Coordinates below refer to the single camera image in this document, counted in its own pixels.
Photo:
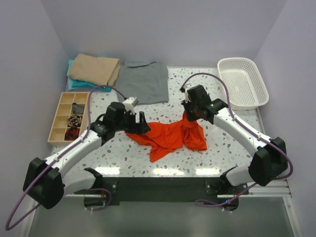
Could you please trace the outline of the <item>orange t-shirt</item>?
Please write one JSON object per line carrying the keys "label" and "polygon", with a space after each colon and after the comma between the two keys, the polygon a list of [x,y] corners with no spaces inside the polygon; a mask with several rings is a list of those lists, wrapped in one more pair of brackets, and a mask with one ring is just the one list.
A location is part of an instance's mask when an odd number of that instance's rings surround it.
{"label": "orange t-shirt", "polygon": [[193,151],[207,150],[203,128],[197,121],[189,121],[186,113],[173,123],[150,122],[148,125],[151,131],[145,135],[126,135],[139,145],[151,147],[150,162],[156,162],[183,146]]}

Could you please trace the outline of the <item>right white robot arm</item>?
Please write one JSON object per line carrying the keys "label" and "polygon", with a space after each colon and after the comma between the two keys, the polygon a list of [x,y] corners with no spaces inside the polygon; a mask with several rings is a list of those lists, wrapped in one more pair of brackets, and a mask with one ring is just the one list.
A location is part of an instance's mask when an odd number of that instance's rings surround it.
{"label": "right white robot arm", "polygon": [[239,125],[241,119],[231,113],[229,106],[221,99],[211,100],[202,85],[181,91],[185,93],[181,104],[189,121],[203,119],[217,126],[239,142],[252,157],[250,165],[233,167],[220,176],[222,192],[231,194],[238,185],[248,182],[266,186],[288,168],[282,139],[271,139],[248,124]]}

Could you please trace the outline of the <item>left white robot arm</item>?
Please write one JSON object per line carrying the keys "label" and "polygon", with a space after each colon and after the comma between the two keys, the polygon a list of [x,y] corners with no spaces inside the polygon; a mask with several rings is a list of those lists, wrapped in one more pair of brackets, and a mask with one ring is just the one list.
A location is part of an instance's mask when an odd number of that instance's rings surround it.
{"label": "left white robot arm", "polygon": [[87,130],[59,153],[42,160],[33,159],[28,167],[23,191],[46,209],[53,208],[63,196],[81,190],[92,194],[104,187],[103,176],[92,168],[85,168],[89,177],[65,180],[66,174],[85,156],[112,140],[116,132],[144,135],[151,129],[143,112],[136,121],[137,98],[129,97],[122,103],[112,102],[104,114]]}

